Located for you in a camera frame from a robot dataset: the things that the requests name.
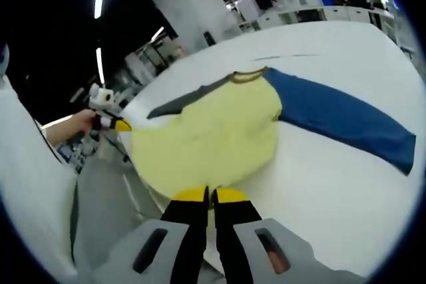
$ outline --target black ceiling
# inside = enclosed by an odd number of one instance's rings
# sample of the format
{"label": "black ceiling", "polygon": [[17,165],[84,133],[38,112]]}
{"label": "black ceiling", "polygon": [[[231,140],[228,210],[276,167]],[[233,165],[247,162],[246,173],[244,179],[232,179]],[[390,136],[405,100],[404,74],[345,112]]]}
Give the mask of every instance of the black ceiling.
{"label": "black ceiling", "polygon": [[105,76],[126,54],[168,24],[152,0],[3,0],[0,31],[11,49],[8,75],[23,104],[42,123],[77,111],[74,92],[97,77],[95,49],[103,48]]}

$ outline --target white cabinet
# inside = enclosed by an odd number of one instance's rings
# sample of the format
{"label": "white cabinet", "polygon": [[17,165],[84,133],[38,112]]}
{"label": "white cabinet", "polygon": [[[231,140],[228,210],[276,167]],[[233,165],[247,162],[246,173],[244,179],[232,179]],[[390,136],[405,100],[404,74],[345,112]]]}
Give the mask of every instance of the white cabinet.
{"label": "white cabinet", "polygon": [[323,8],[326,20],[349,20],[345,7],[330,6]]}
{"label": "white cabinet", "polygon": [[271,12],[262,15],[258,19],[258,24],[261,29],[268,29],[283,25],[277,12]]}
{"label": "white cabinet", "polygon": [[360,23],[370,23],[369,12],[363,8],[347,7],[347,14],[350,21],[358,21]]}

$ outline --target white robot part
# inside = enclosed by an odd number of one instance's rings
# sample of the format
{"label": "white robot part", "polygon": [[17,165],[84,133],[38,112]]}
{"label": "white robot part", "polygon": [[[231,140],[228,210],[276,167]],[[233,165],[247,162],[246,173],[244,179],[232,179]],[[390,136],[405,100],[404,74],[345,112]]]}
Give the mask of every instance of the white robot part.
{"label": "white robot part", "polygon": [[7,65],[9,64],[9,47],[4,45],[0,48],[0,77],[6,73]]}
{"label": "white robot part", "polygon": [[114,106],[114,91],[101,88],[96,83],[90,89],[89,106],[97,110],[105,110]]}

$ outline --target white table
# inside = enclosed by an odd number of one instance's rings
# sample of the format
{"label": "white table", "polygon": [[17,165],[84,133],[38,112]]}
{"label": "white table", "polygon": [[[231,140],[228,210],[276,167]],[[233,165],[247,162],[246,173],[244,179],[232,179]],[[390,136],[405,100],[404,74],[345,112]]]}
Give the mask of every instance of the white table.
{"label": "white table", "polygon": [[[280,122],[272,162],[236,186],[263,218],[278,220],[310,242],[328,267],[371,275],[415,211],[426,155],[421,78],[373,25],[325,21],[242,35],[173,64],[122,115],[133,126],[157,125],[146,120],[153,108],[233,71],[264,66],[356,96],[417,135],[414,166],[404,176],[367,152]],[[123,139],[131,152],[128,136]],[[214,252],[208,254],[217,265]]]}
{"label": "white table", "polygon": [[382,9],[364,9],[352,6],[303,6],[297,9],[280,9],[273,7],[265,11],[260,17],[257,18],[259,27],[263,29],[277,27],[283,25],[284,22],[280,15],[287,14],[292,23],[298,23],[298,13],[305,10],[316,10],[319,16],[324,21],[357,21],[370,23],[370,13],[378,14],[382,24],[386,20],[393,20],[394,16],[386,10]]}

